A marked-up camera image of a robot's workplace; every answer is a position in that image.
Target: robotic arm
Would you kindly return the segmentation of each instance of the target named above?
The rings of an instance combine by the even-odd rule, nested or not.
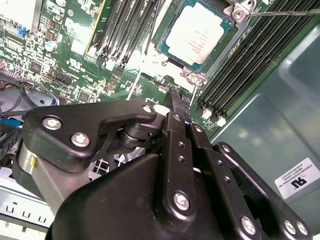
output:
[[[41,107],[13,166],[55,214],[47,240],[312,239],[307,225],[226,143],[212,146],[172,90],[142,100]],[[91,162],[146,154],[90,182]]]

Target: yellow marking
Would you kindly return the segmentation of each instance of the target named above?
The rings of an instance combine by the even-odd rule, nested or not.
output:
[[[103,0],[103,3],[102,3],[102,5],[101,5],[100,11],[99,11],[99,15],[98,15],[97,19],[95,20],[95,24],[94,24],[93,32],[92,32],[91,37],[90,37],[90,41],[89,41],[89,43],[88,43],[88,45],[86,46],[86,49],[85,49],[85,51],[84,51],[85,53],[87,53],[87,52],[89,51],[91,42],[92,42],[92,40],[94,39],[95,31],[96,31],[97,25],[98,25],[98,23],[99,23],[99,20],[100,20],[100,16],[101,16],[101,14],[102,14],[102,11],[103,11],[104,8],[105,8],[106,1],[107,1],[107,0]]]
[[[32,168],[35,168],[36,165],[37,165],[37,158],[36,158],[35,156],[33,156],[33,157],[31,158],[31,167],[32,167]]]

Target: blue connector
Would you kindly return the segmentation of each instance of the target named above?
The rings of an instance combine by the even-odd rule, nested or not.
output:
[[[15,127],[19,127],[21,126],[22,122],[16,119],[8,119],[8,118],[4,118],[4,117],[0,117],[0,123],[5,123],[11,126],[15,126]]]
[[[27,29],[25,27],[20,28],[17,32],[18,36],[24,36],[27,33]]]

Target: capacitor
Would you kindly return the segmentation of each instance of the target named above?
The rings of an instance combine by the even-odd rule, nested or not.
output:
[[[7,63],[5,61],[3,61],[3,60],[0,60],[0,70],[1,69],[5,69],[6,66],[7,66]]]
[[[53,51],[55,51],[57,47],[58,45],[55,41],[48,41],[44,44],[44,49],[49,53],[52,53]]]
[[[55,2],[60,7],[64,7],[66,5],[66,0],[55,0]]]

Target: blue cable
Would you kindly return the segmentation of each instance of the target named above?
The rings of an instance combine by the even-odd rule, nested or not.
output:
[[[21,126],[22,122],[16,119],[8,119],[8,118],[4,118],[4,117],[0,117],[0,123],[5,123],[11,126],[15,126],[15,127],[19,127]]]

